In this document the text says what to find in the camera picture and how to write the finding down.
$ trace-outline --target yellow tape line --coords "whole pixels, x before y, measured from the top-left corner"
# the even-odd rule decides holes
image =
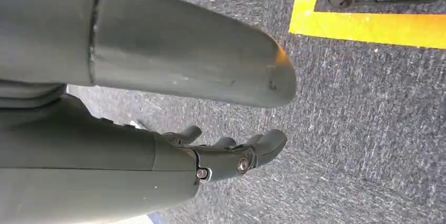
[[[293,34],[446,49],[446,15],[315,12],[316,0],[295,0]]]

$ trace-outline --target robotic hand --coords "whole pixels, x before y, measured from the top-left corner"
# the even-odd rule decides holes
[[[296,92],[277,43],[178,0],[0,0],[0,222],[107,223],[272,161],[278,130],[193,146],[90,115],[66,84],[276,107]]]

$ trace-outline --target prosthetic arm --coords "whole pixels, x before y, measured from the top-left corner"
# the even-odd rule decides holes
[[[251,106],[290,102],[294,69],[266,34],[178,0],[0,0],[0,222],[107,223],[176,205],[284,147],[279,130],[193,146],[90,115],[66,84]]]

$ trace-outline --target screw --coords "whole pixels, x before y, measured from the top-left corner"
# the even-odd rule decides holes
[[[203,168],[198,168],[197,170],[197,178],[205,179],[208,176],[208,170]]]
[[[249,168],[249,160],[246,157],[241,157],[238,161],[237,170],[239,173],[245,173]]]

